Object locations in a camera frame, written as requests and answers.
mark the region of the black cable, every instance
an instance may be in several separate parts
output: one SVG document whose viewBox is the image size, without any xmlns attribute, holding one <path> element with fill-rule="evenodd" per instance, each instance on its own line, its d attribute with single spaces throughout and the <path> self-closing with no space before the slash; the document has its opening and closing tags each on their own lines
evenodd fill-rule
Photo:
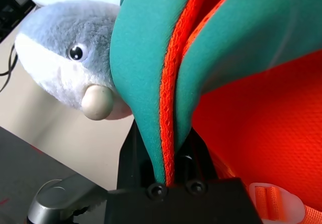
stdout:
<svg viewBox="0 0 322 224">
<path fill-rule="evenodd" d="M 7 77 L 7 80 L 5 82 L 5 84 L 2 86 L 1 90 L 0 90 L 0 93 L 4 90 L 4 88 L 7 86 L 7 84 L 9 83 L 9 80 L 10 80 L 10 77 L 11 77 L 11 73 L 12 71 L 14 70 L 14 68 L 16 67 L 16 64 L 18 62 L 18 56 L 17 56 L 17 53 L 15 54 L 15 58 L 14 58 L 14 61 L 11 62 L 11 59 L 12 59 L 12 55 L 13 55 L 13 52 L 15 50 L 15 45 L 13 45 L 11 47 L 11 51 L 10 51 L 10 56 L 9 56 L 9 61 L 8 61 L 8 71 L 4 72 L 4 73 L 0 73 L 0 77 L 4 77 L 4 76 L 8 76 Z"/>
</svg>

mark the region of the shark eye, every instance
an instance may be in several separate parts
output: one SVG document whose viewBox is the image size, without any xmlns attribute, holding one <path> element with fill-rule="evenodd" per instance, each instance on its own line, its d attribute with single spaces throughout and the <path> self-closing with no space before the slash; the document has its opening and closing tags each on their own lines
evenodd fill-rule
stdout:
<svg viewBox="0 0 322 224">
<path fill-rule="evenodd" d="M 72 44 L 67 50 L 67 56 L 73 61 L 83 61 L 87 58 L 88 49 L 83 44 Z"/>
</svg>

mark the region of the beige floor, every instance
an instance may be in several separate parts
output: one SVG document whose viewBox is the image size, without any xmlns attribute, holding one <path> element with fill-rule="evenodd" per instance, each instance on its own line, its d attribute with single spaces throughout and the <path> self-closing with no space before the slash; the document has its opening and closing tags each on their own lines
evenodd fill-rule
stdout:
<svg viewBox="0 0 322 224">
<path fill-rule="evenodd" d="M 7 70 L 17 30 L 0 44 L 0 72 Z M 19 63 L 0 93 L 1 127 L 106 189 L 116 186 L 119 150 L 132 121 L 88 120 L 39 88 Z"/>
</svg>

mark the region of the orange strap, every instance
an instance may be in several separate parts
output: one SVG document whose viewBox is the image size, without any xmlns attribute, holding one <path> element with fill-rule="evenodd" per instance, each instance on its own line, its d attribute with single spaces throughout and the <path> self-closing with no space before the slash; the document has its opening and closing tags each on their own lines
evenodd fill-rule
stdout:
<svg viewBox="0 0 322 224">
<path fill-rule="evenodd" d="M 277 187 L 256 187 L 256 209 L 262 219 L 287 222 L 283 200 Z M 300 224 L 321 224 L 322 212 L 305 206 L 305 218 Z"/>
</svg>

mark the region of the gray plush fur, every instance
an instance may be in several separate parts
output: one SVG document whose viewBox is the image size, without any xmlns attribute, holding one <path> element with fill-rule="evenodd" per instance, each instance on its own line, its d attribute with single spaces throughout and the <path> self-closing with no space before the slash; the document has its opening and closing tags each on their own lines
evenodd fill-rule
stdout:
<svg viewBox="0 0 322 224">
<path fill-rule="evenodd" d="M 112 84 L 109 51 L 118 11 L 118 6 L 101 2 L 57 3 L 37 10 L 24 21 L 20 32 L 65 58 L 71 44 L 85 44 L 89 55 L 83 66 Z"/>
<path fill-rule="evenodd" d="M 81 110 L 88 86 L 109 87 L 114 106 L 109 119 L 131 114 L 116 93 L 109 52 L 119 6 L 94 1 L 49 5 L 26 18 L 16 38 L 18 57 L 35 82 L 62 103 Z M 74 44 L 85 45 L 86 58 L 68 58 Z"/>
</svg>

